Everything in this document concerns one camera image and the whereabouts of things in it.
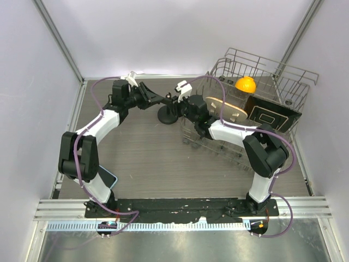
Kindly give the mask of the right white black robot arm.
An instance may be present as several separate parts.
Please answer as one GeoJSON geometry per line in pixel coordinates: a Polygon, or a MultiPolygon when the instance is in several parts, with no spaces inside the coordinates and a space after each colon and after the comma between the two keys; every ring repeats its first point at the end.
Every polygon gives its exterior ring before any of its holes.
{"type": "Polygon", "coordinates": [[[275,175],[289,157],[282,137],[275,134],[268,124],[248,127],[224,121],[216,112],[223,114],[225,103],[214,97],[195,94],[187,98],[167,96],[166,99],[169,104],[158,111],[161,123],[173,124],[184,117],[194,125],[200,137],[245,149],[254,171],[252,186],[246,194],[246,210],[251,215],[260,215],[271,197],[275,175]]]}

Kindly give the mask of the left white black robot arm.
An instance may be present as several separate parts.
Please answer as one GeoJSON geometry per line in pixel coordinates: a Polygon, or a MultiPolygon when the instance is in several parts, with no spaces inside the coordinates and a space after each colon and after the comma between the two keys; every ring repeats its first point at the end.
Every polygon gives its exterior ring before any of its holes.
{"type": "Polygon", "coordinates": [[[58,171],[74,180],[97,205],[105,218],[116,211],[112,190],[99,174],[98,144],[110,131],[120,126],[129,109],[141,110],[163,103],[167,98],[151,91],[143,82],[113,78],[112,93],[98,116],[75,132],[65,132],[61,138],[58,171]]]}

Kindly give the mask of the black phone stand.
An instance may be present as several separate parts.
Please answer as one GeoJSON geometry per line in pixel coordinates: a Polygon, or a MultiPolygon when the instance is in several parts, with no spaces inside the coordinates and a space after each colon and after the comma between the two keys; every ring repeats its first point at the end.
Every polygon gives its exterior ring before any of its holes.
{"type": "Polygon", "coordinates": [[[166,125],[174,124],[179,119],[171,112],[171,107],[165,104],[158,110],[157,117],[161,123],[166,125]]]}

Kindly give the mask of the phone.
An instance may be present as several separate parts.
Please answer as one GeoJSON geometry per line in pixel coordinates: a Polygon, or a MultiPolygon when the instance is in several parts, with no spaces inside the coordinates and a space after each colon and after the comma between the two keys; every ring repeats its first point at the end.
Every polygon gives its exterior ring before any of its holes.
{"type": "Polygon", "coordinates": [[[98,174],[101,177],[104,184],[106,184],[106,186],[109,187],[109,189],[112,189],[118,181],[116,175],[114,175],[112,172],[108,171],[101,165],[99,166],[98,174]]]}

